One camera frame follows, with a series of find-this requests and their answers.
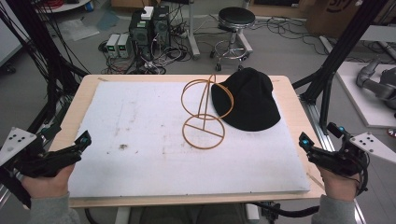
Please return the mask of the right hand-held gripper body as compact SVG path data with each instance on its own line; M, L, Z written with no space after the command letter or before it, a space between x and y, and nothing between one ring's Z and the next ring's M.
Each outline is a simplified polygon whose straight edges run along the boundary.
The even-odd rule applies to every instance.
M368 167L371 156L396 163L396 152L371 133L344 135L343 145L338 151L315 147L313 141L306 137L306 156L315 165L345 176L362 173Z

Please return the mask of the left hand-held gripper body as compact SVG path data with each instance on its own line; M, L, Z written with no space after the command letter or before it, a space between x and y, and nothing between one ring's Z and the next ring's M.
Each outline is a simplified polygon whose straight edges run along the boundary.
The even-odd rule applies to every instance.
M0 167L32 178L54 177L64 167L81 160L82 136L72 146L56 151L46 151L45 141L44 134L12 127L0 148Z

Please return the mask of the black cap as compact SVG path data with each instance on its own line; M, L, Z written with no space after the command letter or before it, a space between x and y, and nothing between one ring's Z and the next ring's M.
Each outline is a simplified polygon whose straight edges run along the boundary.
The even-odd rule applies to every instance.
M211 87L212 104L218 115L236 129L263 131L281 119L273 89L267 75L246 67Z

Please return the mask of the orange wire hat stand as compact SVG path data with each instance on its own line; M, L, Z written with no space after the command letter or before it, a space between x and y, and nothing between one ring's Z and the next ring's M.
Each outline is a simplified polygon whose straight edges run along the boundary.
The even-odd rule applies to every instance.
M212 104L211 88L218 87L228 99L230 105L227 110L216 115ZM180 103L189 115L184 121L181 132L183 139L191 146L201 150L218 147L226 135L226 128L222 121L234 108L234 97L222 84L217 82L216 75L198 78L188 82L182 89Z

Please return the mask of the person's left hand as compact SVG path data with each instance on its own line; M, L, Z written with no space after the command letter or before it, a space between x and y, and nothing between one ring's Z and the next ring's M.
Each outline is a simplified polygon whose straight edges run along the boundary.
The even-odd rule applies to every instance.
M68 180L74 168L74 164L66 166L55 177L24 176L21 184L32 199L61 197L68 193Z

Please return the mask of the person's right hand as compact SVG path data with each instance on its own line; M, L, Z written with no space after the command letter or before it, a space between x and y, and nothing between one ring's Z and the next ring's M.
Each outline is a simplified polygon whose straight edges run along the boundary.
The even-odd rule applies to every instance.
M360 185L358 175L341 176L318 166L326 195L335 200L353 202Z

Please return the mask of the white platform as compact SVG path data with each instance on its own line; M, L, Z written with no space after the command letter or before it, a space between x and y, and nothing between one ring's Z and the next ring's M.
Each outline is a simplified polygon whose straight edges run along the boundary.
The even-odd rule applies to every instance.
M396 127L396 111L388 108L371 91L356 85L357 75L364 66L366 63L344 62L337 71L337 77L367 127Z

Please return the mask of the white power supply unit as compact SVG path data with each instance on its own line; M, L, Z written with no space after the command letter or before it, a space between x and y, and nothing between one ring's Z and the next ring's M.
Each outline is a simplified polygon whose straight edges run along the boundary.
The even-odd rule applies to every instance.
M111 35L106 42L106 49L110 58L118 58L120 56L118 50L119 38L119 35Z
M129 36L127 34L120 35L118 49L121 58L128 58L131 54L131 48Z

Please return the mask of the clear plastic sheet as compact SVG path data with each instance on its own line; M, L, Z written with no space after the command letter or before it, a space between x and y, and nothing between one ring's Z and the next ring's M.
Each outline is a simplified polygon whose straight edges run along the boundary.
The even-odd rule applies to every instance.
M100 34L95 26L86 26L81 19L63 21L59 24L59 28L65 40L78 41Z

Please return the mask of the cardboard box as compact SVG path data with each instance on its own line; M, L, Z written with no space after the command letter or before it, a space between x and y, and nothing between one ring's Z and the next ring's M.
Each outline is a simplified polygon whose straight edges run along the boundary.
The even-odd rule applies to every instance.
M338 38L364 0L316 0L308 10L305 28L311 35Z

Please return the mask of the black computer tower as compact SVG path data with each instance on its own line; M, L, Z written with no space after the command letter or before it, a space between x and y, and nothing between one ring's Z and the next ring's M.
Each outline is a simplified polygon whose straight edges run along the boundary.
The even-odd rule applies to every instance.
M154 41L158 46L170 46L169 6L159 6L153 12Z
M135 11L129 25L129 34L134 52L146 60L151 60L151 43L153 40L153 24L151 20L141 18L143 11Z

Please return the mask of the black round stool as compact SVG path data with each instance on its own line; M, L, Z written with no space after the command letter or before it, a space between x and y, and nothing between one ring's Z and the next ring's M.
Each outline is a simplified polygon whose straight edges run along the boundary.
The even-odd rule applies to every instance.
M230 36L216 43L210 52L210 58L217 58L216 71L222 69L223 60L238 61L237 70L243 69L242 63L249 57L250 52L248 43L241 34L246 28L250 28L255 20L255 15L242 7L226 7L219 12L218 28L228 32Z

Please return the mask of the small white box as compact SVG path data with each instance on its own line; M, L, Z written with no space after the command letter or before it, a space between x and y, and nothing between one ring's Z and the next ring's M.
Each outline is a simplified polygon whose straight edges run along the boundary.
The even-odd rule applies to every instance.
M149 21L154 12L154 7L144 7L143 13L141 14L141 19L143 21Z

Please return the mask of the white metal stand leg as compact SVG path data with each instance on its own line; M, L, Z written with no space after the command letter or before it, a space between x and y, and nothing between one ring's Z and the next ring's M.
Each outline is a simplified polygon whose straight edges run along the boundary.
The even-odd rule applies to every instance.
M191 46L191 55L194 60L198 60L201 56L195 36L194 36L194 0L188 0L189 10L189 30L188 40Z

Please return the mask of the black metal frame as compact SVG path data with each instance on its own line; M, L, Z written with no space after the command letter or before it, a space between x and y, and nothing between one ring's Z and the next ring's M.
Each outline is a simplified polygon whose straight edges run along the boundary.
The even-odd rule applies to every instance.
M322 66L315 73L292 84L295 90L308 84L305 92L300 95L300 99L308 105L315 105L318 97L322 95L318 126L325 134L328 133L332 80L345 58L361 40L387 2L388 0L363 0L360 9L341 34Z
M28 128L29 131L36 132L43 123L56 117L56 105L60 99L70 98L76 94L79 87L76 77L85 77L89 73L63 57L52 41L45 24L35 12L35 4L30 0L6 0L6 2L33 45L19 35L6 12L0 10L0 19L20 41L47 82L48 100Z

